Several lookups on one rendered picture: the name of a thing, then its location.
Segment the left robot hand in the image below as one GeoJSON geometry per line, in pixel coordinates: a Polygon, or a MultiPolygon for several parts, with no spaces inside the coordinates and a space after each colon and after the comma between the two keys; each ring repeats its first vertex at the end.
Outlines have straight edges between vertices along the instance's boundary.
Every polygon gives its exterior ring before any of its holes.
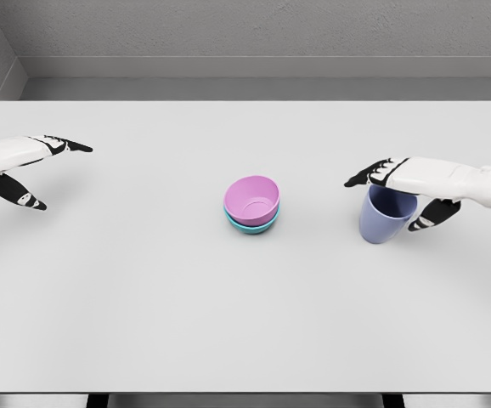
{"type": "Polygon", "coordinates": [[[93,152],[93,148],[73,140],[52,135],[17,136],[0,140],[0,197],[17,206],[45,211],[47,205],[38,200],[23,184],[6,174],[65,151],[93,152]]]}

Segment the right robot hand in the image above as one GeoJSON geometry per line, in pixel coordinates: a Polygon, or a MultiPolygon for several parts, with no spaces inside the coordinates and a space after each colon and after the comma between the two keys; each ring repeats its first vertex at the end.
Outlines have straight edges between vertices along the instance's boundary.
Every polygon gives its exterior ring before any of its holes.
{"type": "Polygon", "coordinates": [[[415,232],[437,226],[461,209],[459,182],[451,179],[458,164],[424,157],[387,158],[353,175],[344,186],[373,184],[432,200],[420,215],[409,223],[415,232]]]}

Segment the blue-violet plastic cup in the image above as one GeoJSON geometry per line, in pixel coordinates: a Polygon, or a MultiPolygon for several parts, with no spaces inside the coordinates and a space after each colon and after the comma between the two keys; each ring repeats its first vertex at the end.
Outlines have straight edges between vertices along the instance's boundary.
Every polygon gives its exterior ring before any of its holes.
{"type": "Polygon", "coordinates": [[[415,195],[372,184],[364,198],[359,233],[369,243],[391,240],[415,213],[415,195]]]}

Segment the pink plastic bowl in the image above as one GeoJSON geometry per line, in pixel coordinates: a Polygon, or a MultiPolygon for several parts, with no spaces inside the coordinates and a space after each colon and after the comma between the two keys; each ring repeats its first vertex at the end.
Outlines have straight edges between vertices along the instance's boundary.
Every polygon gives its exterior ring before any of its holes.
{"type": "Polygon", "coordinates": [[[279,186],[262,175],[233,182],[223,196],[223,207],[238,224],[257,227],[267,224],[279,209],[279,186]]]}

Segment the teal plastic bowl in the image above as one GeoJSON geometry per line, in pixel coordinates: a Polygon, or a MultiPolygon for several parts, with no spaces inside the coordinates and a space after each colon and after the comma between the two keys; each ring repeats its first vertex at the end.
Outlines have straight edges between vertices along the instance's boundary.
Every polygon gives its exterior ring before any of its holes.
{"type": "Polygon", "coordinates": [[[227,218],[227,220],[230,222],[230,224],[237,229],[239,232],[247,234],[247,235],[258,235],[261,234],[265,231],[267,231],[276,221],[280,213],[280,210],[277,210],[275,213],[274,217],[270,219],[267,223],[258,225],[258,226],[246,226],[243,224],[238,223],[235,221],[227,212],[226,209],[224,209],[224,214],[227,218]]]}

